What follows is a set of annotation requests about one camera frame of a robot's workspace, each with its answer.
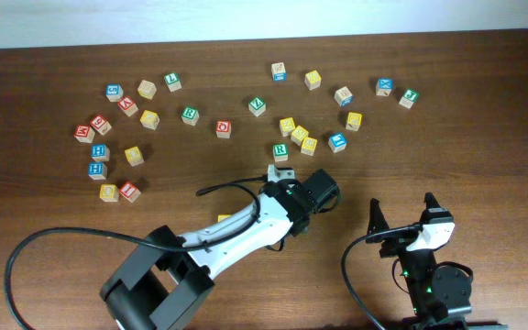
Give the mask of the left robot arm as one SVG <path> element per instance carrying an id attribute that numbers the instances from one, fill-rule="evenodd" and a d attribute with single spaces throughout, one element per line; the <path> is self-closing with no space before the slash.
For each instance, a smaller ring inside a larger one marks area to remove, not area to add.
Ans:
<path id="1" fill-rule="evenodd" d="M 183 329 L 217 275 L 251 252 L 297 235 L 338 195 L 337 183 L 323 177 L 269 182 L 255 202 L 218 224 L 180 236 L 162 226 L 149 241 L 172 244 L 175 251 L 138 246 L 100 296 L 121 329 Z"/>

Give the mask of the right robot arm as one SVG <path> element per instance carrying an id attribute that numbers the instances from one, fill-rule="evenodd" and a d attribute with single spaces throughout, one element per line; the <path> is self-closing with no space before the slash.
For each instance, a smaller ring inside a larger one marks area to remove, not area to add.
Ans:
<path id="1" fill-rule="evenodd" d="M 438 262 L 435 252 L 446 245 L 455 229 L 454 217 L 428 192 L 418 222 L 406 232 L 387 234 L 380 256 L 401 264 L 414 316 L 403 320 L 408 329 L 506 329 L 498 322 L 469 323 L 473 270 L 452 261 Z"/>

